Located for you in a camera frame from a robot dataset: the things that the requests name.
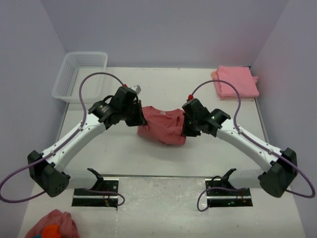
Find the red polo t shirt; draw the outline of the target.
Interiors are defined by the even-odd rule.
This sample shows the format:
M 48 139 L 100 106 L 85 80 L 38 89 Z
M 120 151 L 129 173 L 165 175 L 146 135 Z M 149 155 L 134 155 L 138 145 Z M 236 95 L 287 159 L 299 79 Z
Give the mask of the red polo t shirt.
M 186 137 L 182 135 L 184 111 L 175 109 L 161 111 L 152 106 L 142 107 L 147 125 L 139 126 L 137 134 L 163 145 L 182 146 Z

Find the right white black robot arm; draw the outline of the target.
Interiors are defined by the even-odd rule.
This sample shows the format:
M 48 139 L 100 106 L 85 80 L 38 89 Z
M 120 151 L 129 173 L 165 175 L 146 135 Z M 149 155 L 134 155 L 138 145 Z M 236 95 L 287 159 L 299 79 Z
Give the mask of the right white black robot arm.
M 262 170 L 260 187 L 269 195 L 280 198 L 298 172 L 290 164 L 297 165 L 297 155 L 290 148 L 281 150 L 252 135 L 220 109 L 209 112 L 201 102 L 193 98 L 182 109 L 184 123 L 182 134 L 196 137 L 201 133 L 221 139 L 251 158 Z

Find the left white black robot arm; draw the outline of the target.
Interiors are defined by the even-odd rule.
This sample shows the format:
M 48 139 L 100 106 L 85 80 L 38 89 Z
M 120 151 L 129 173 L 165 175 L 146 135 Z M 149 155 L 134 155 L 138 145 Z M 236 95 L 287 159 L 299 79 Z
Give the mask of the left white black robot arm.
M 86 116 L 66 136 L 42 153 L 32 151 L 28 157 L 30 177 L 50 197 L 60 195 L 64 190 L 83 189 L 101 193 L 104 181 L 96 170 L 87 168 L 80 172 L 66 172 L 70 161 L 95 137 L 112 125 L 124 121 L 127 126 L 146 125 L 138 95 L 141 87 L 121 86 L 110 102 L 95 102 Z

